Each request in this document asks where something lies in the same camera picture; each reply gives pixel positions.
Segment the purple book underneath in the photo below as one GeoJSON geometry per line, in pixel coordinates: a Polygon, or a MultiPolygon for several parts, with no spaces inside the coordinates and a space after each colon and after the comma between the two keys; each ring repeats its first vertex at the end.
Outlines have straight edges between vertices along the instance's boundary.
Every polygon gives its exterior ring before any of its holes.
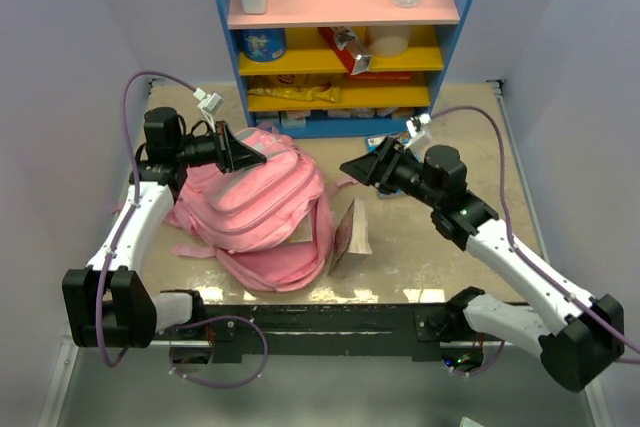
{"type": "Polygon", "coordinates": [[[366,205],[361,198],[354,198],[336,229],[328,275],[344,279],[371,254],[366,205]]]}

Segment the yellow chips bag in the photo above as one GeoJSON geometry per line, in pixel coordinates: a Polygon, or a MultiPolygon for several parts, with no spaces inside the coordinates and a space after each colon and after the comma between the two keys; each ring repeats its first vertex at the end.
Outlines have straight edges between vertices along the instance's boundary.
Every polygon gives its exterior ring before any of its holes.
{"type": "Polygon", "coordinates": [[[248,93],[293,101],[337,103],[340,97],[340,86],[331,76],[280,74],[253,77],[249,82],[248,93]]]}

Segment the blue pink yellow shelf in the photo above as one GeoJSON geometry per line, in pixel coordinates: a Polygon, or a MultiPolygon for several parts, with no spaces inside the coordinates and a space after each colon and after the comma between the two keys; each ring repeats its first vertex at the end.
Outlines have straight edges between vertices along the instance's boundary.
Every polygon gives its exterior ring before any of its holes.
{"type": "Polygon", "coordinates": [[[473,0],[215,0],[244,117],[296,138],[394,133],[431,112],[473,0]]]}

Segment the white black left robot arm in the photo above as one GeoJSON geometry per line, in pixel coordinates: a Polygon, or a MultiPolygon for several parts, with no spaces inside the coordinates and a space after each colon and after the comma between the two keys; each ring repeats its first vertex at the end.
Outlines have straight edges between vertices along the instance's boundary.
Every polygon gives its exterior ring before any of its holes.
{"type": "Polygon", "coordinates": [[[79,347],[145,348],[173,327],[185,339],[200,337],[207,315],[190,290],[151,297],[139,276],[159,226],[173,209],[190,167],[211,166],[227,174],[265,163],[264,154],[242,143],[224,121],[202,135],[186,129],[172,107],[144,116],[145,142],[134,155],[125,204],[99,250],[82,269],[70,269],[62,291],[79,347]]]}

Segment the yellow illustrated book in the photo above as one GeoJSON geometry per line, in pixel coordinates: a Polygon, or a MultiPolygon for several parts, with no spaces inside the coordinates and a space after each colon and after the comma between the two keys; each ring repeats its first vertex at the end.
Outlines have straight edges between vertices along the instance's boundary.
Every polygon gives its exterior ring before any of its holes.
{"type": "Polygon", "coordinates": [[[303,243],[313,240],[312,214],[308,213],[285,240],[286,243],[303,243]]]}

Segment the red silver snack box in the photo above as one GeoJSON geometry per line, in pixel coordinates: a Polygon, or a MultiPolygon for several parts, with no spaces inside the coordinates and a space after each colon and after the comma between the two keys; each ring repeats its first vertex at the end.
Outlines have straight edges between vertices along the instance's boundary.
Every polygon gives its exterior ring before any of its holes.
{"type": "Polygon", "coordinates": [[[318,27],[317,31],[349,74],[369,71],[373,56],[353,29],[346,26],[318,27]]]}

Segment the blue cartoon can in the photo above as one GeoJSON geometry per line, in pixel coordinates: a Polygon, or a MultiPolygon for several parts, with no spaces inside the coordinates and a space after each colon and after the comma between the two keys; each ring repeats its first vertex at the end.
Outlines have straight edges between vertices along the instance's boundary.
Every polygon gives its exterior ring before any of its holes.
{"type": "Polygon", "coordinates": [[[246,29],[241,39],[243,53],[254,62],[273,62],[287,51],[286,31],[282,28],[246,29]]]}

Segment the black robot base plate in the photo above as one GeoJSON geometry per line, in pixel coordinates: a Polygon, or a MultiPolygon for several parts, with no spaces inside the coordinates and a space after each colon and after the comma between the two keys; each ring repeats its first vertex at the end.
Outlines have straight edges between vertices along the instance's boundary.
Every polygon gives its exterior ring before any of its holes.
{"type": "Polygon", "coordinates": [[[215,318],[216,363],[260,355],[392,356],[438,362],[442,353],[471,342],[443,303],[206,305],[198,320],[215,318]]]}

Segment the white translucent cup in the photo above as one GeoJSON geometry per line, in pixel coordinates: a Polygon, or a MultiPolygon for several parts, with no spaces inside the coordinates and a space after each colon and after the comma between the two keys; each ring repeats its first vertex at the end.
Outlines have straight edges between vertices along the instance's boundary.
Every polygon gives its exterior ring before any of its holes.
{"type": "Polygon", "coordinates": [[[366,42],[374,56],[396,57],[409,47],[410,25],[374,25],[366,30],[366,42]]]}

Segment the blue cartoon book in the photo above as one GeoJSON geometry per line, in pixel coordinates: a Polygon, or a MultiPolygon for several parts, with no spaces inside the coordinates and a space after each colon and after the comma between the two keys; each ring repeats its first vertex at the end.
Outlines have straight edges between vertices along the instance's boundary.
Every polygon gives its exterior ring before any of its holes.
{"type": "MultiPolygon", "coordinates": [[[[391,137],[395,140],[398,140],[401,144],[406,145],[410,140],[409,134],[407,132],[397,132],[392,134],[384,134],[384,135],[374,135],[368,136],[365,138],[365,145],[369,152],[374,151],[386,137],[391,137]]],[[[402,197],[404,193],[400,190],[397,190],[393,193],[378,193],[378,198],[381,200],[388,200],[396,197],[402,197]]]]}

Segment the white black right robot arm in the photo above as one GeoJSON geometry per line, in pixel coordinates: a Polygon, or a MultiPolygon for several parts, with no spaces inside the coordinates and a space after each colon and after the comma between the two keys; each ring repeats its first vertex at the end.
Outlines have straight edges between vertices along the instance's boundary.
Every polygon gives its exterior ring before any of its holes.
{"type": "Polygon", "coordinates": [[[380,193],[402,191],[431,208],[437,232],[506,281],[525,306],[467,288],[447,304],[445,326],[459,340],[484,333],[541,361],[561,387],[580,392],[616,362],[625,347],[624,310],[612,296],[595,297],[555,271],[516,238],[505,220],[467,186],[466,165],[450,146],[424,158],[387,137],[341,171],[380,193]]]}

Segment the pink student backpack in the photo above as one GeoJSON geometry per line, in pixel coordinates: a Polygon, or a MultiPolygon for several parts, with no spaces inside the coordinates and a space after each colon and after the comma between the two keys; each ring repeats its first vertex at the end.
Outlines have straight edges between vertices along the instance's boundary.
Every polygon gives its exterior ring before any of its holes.
{"type": "Polygon", "coordinates": [[[315,161],[277,131],[247,128],[234,134],[264,154],[267,162],[223,174],[211,166],[190,167],[166,222],[204,242],[178,245],[177,256],[216,258],[244,287],[289,292],[311,283],[324,269],[334,242],[329,200],[315,161]],[[313,240],[285,240],[308,214],[313,240]]]}

